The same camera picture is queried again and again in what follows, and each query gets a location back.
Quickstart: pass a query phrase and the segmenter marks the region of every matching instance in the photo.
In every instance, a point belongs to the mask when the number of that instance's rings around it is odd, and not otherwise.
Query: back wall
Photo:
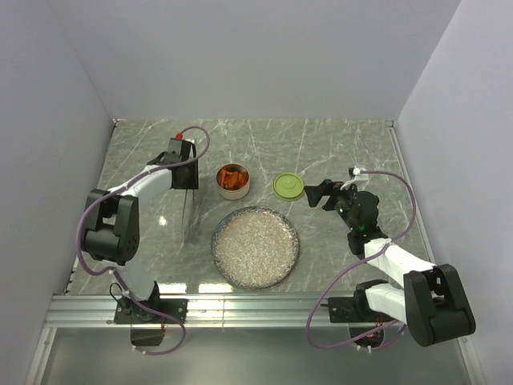
[[[399,116],[459,0],[49,0],[115,118]]]

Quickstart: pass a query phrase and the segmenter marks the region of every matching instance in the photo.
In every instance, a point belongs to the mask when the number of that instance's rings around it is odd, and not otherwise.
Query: wall
[[[437,262],[460,272],[489,384],[511,383],[511,1],[463,0],[398,120]]]
[[[116,118],[398,117],[459,0],[49,0]]]
[[[0,52],[0,378],[17,385],[67,283],[112,121],[45,1],[0,3]]]

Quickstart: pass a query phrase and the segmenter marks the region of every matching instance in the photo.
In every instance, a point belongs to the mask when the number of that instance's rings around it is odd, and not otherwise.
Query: white bowl
[[[248,173],[248,183],[244,185],[243,188],[239,188],[238,190],[227,190],[225,188],[222,188],[220,186],[220,178],[221,178],[221,170],[225,169],[226,171],[238,171],[238,172],[247,172]],[[216,174],[216,185],[217,185],[217,191],[224,199],[229,199],[231,201],[235,201],[237,199],[240,199],[242,197],[245,197],[246,194],[249,192],[249,183],[251,182],[251,176],[249,175],[249,171],[246,167],[237,164],[237,163],[231,163],[226,164],[225,166],[221,167]]]

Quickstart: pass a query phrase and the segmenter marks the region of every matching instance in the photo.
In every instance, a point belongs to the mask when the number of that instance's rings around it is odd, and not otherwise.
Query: countertop
[[[357,258],[349,251],[347,228],[335,213],[319,205],[308,206],[306,196],[281,201],[273,193],[273,179],[295,172],[305,185],[323,179],[347,180],[355,164],[369,170],[401,174],[398,155],[384,120],[120,120],[113,132],[100,188],[122,184],[164,151],[178,131],[201,125],[211,145],[200,160],[200,189],[188,193],[170,190],[140,213],[140,246],[136,254],[160,285],[161,293],[248,292],[230,286],[212,261],[211,240],[217,224],[232,211],[259,205],[284,214],[297,230],[301,254],[292,273],[281,283],[256,293],[317,292]],[[187,138],[204,145],[202,132]],[[216,172],[227,163],[243,164],[251,175],[251,188],[239,201],[227,201],[216,191]],[[399,234],[411,215],[403,185],[387,176],[371,176],[367,191],[380,199],[379,225],[389,236]],[[416,225],[398,244],[427,260],[426,247]],[[91,267],[100,265],[87,256]],[[335,290],[353,290],[360,282],[384,278],[379,270],[363,265],[349,272]],[[112,277],[90,277],[78,267],[70,294],[106,294]]]

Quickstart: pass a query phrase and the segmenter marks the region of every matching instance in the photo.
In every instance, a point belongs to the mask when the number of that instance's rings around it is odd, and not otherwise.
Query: black wire
[[[116,298],[114,296],[114,294],[112,293],[112,286],[114,286],[114,285],[118,286],[119,291],[123,292],[123,289],[121,289],[121,285],[118,282],[112,282],[111,285],[109,286],[109,294],[111,295],[112,299],[114,299],[118,303],[118,306],[121,307],[121,309],[124,309],[125,306],[123,306],[121,304],[121,302],[119,301],[119,299]]]

